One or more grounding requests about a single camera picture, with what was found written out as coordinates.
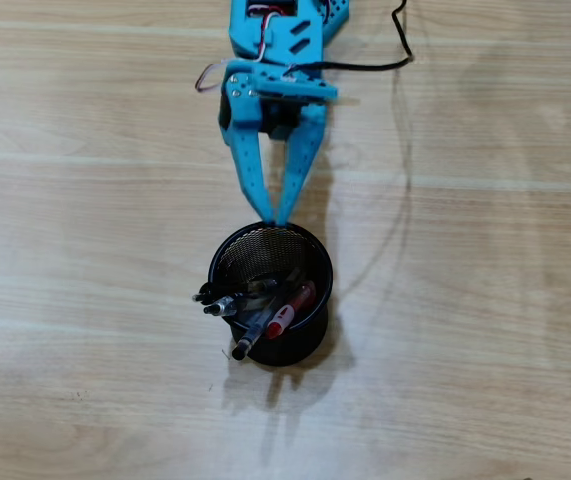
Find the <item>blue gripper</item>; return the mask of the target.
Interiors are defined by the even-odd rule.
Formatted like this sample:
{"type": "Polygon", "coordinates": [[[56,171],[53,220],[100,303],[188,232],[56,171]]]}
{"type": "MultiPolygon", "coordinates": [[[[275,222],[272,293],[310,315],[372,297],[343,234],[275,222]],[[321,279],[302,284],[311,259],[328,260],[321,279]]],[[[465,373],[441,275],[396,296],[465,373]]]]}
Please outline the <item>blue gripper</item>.
{"type": "Polygon", "coordinates": [[[286,66],[236,60],[220,87],[218,122],[241,191],[260,219],[274,221],[264,183],[260,131],[292,131],[276,223],[286,224],[321,147],[326,128],[325,81],[286,66]]]}

